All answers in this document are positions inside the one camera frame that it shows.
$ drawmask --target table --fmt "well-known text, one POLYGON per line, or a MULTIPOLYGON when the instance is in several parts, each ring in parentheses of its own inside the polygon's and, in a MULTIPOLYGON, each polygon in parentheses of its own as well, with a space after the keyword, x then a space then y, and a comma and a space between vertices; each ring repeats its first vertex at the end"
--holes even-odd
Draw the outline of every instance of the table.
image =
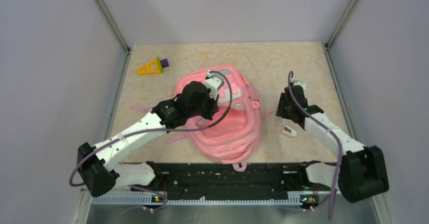
MULTIPOLYGON (((338 96, 319 41, 251 42, 251 43, 187 43, 135 45, 123 83, 112 135, 129 127, 145 113, 131 111, 130 106, 154 107, 160 101, 174 97, 177 81, 184 75, 215 65, 232 65, 256 88, 261 98, 261 112, 277 108, 280 93, 287 85, 287 75, 307 84, 309 105, 316 104, 325 114, 347 132, 338 96), (170 66, 162 74, 138 75, 137 68, 157 56, 167 58, 170 66)), ((276 117, 262 120, 261 146, 248 162, 302 162, 336 161, 336 158, 314 136, 297 124, 276 117), (279 132, 288 123, 298 132, 289 139, 279 132)), ((124 159, 123 162, 210 162, 192 140, 170 144, 171 132, 148 142, 124 159)))

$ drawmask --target metal frame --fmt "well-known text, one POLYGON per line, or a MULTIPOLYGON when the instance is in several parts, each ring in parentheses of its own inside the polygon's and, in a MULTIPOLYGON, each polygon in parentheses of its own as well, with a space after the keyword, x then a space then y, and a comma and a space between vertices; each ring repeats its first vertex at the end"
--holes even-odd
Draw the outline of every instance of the metal frame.
MULTIPOLYGON (((108 123, 105 130, 105 138, 108 138, 111 134, 112 126, 113 126, 113 119, 116 114, 117 105, 120 98, 120 93, 122 90, 123 82, 125 79, 126 71, 128 68, 128 64, 131 57, 131 48, 127 45, 122 33, 120 32, 117 24, 115 23, 112 15, 110 14, 106 4, 103 0, 95 0, 97 6, 100 9, 100 12, 102 13, 103 17, 106 20, 106 23, 109 25, 112 33, 115 35, 115 38, 118 40, 124 51, 127 52, 126 59, 122 68, 121 76, 119 78, 118 86, 116 88, 116 95, 115 99, 112 104, 111 113, 108 117, 108 123)), ((341 77, 338 73, 334 58, 332 57, 331 48, 333 44, 335 43, 339 33, 341 32, 342 28, 346 25, 348 22, 350 15, 353 13, 353 10, 355 9, 357 3, 359 0, 351 0, 349 5, 347 6, 346 10, 344 11, 341 19, 337 23, 332 35, 330 36, 328 42, 324 44, 323 49, 326 56, 326 61, 329 66, 329 70, 332 75, 332 79, 335 85, 336 92, 338 94, 338 98, 340 101, 341 109, 343 112, 343 115, 346 120, 346 124, 349 130, 350 136, 353 138, 359 140, 359 133, 356 130, 356 124, 353 118, 353 114, 350 110, 349 103, 347 101, 347 95, 344 90, 344 87, 341 82, 341 77)), ((386 193, 383 193, 381 195, 377 195, 372 197, 374 208, 376 210, 376 213, 378 215, 379 223, 380 224, 398 224, 398 220, 396 218, 395 212, 393 211, 392 205, 388 199, 388 196, 386 193)), ((85 189, 83 189, 80 193, 77 206, 75 209, 75 214, 73 217, 73 224, 78 223, 86 223, 88 215, 90 213, 90 207, 91 203, 93 201, 93 198, 89 194, 89 192, 85 189)))

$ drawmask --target pink strap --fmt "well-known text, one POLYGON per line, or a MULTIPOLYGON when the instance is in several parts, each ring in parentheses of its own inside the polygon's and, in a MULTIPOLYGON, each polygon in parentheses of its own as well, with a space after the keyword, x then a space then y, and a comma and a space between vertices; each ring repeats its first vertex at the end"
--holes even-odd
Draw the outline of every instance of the pink strap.
POLYGON ((271 110, 268 110, 267 112, 264 112, 264 113, 262 113, 261 114, 261 118, 265 118, 265 117, 267 117, 269 114, 271 114, 271 113, 273 113, 273 112, 276 112, 277 111, 277 109, 271 109, 271 110))
POLYGON ((241 167, 240 167, 240 165, 237 162, 233 163, 232 167, 237 172, 244 172, 246 170, 246 168, 247 168, 247 161, 242 161, 240 163, 241 163, 241 167))
POLYGON ((176 142, 178 140, 191 139, 191 138, 192 138, 191 134, 189 134, 189 133, 181 133, 181 134, 177 134, 177 135, 174 135, 174 136, 170 137, 168 139, 168 142, 171 144, 171 143, 176 142))
POLYGON ((138 111, 138 112, 150 112, 152 110, 152 108, 150 107, 143 107, 143 106, 138 106, 138 105, 132 105, 130 107, 130 110, 132 111, 138 111))

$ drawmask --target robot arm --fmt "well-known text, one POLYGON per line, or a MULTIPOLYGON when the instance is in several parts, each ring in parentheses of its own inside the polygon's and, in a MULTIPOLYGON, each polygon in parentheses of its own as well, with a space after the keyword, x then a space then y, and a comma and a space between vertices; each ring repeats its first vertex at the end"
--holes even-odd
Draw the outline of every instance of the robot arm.
POLYGON ((152 139, 169 132, 160 129, 177 128, 198 115, 212 120, 213 115, 219 111, 218 90, 223 85, 224 79, 221 76, 208 71, 204 83, 191 82, 181 94, 160 102, 142 119, 112 138, 93 146, 88 143, 81 145, 78 148, 78 163, 98 149, 78 169, 91 195, 101 196, 115 185, 148 185, 155 177, 149 165, 143 163, 125 167, 119 165, 120 161, 152 139))
MULTIPOLYGON (((276 116, 297 123, 302 129, 317 137, 334 156, 337 156, 338 143, 330 132, 335 133, 342 145, 342 159, 336 188, 341 191, 344 198, 354 203, 386 192, 389 189, 389 181, 381 149, 377 146, 366 147, 332 123, 317 105, 309 106, 304 95, 305 83, 291 80, 289 86, 299 105, 313 118, 323 123, 328 130, 308 117, 296 105, 290 95, 289 87, 286 87, 285 92, 280 95, 276 116)), ((285 127, 285 130, 292 132, 289 127, 285 127)), ((304 162, 302 166, 309 182, 331 186, 335 166, 316 161, 304 162)))

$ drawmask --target white wall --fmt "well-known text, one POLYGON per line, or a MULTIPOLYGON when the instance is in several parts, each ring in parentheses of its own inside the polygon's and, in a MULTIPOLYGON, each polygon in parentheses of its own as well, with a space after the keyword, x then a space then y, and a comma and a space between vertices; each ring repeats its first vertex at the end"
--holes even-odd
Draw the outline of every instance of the white wall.
POLYGON ((350 0, 104 0, 128 44, 327 41, 350 0))
POLYGON ((124 58, 93 0, 0 0, 1 223, 71 221, 124 58))
POLYGON ((400 223, 427 223, 429 0, 361 0, 333 47, 362 139, 382 148, 400 223))

